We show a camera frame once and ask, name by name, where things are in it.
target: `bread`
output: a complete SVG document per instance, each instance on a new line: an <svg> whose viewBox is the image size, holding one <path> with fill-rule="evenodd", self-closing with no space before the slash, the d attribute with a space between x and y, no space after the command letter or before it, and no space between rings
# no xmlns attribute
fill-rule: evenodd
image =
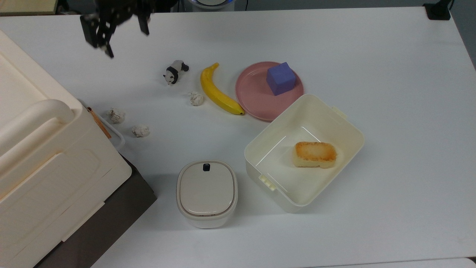
<svg viewBox="0 0 476 268"><path fill-rule="evenodd" d="M293 164L297 167L330 168L336 163L337 152L332 144L298 142L294 146Z"/></svg>

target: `purple cube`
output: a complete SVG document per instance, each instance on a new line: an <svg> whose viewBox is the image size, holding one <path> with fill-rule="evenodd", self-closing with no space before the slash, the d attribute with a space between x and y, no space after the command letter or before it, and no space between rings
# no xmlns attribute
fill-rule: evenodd
<svg viewBox="0 0 476 268"><path fill-rule="evenodd" d="M288 63L282 63L268 69L266 74L266 82L268 82L273 94L278 96L284 92L288 92L294 88L296 76Z"/></svg>

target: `small white canister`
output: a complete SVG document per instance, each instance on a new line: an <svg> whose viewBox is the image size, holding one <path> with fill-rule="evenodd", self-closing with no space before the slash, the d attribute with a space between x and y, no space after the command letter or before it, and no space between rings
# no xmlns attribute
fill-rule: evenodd
<svg viewBox="0 0 476 268"><path fill-rule="evenodd" d="M235 210L238 185L231 167L217 160L186 165L177 181L177 206L191 225L217 228Z"/></svg>

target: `pink plate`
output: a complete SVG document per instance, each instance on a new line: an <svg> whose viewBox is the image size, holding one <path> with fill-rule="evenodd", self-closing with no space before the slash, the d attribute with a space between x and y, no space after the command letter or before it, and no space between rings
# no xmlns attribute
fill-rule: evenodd
<svg viewBox="0 0 476 268"><path fill-rule="evenodd" d="M250 115L269 122L304 94L301 79L294 71L294 88L278 96L273 94L266 82L266 74L269 68L277 65L277 62L258 62L250 65L239 75L235 86L241 107Z"/></svg>

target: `canister lid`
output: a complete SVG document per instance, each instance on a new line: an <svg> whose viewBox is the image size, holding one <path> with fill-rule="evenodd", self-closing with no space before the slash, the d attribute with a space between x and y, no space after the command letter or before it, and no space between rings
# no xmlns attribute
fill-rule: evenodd
<svg viewBox="0 0 476 268"><path fill-rule="evenodd" d="M184 210L192 215L221 214L235 198L234 179L232 171L218 161L199 161L182 172L179 201Z"/></svg>

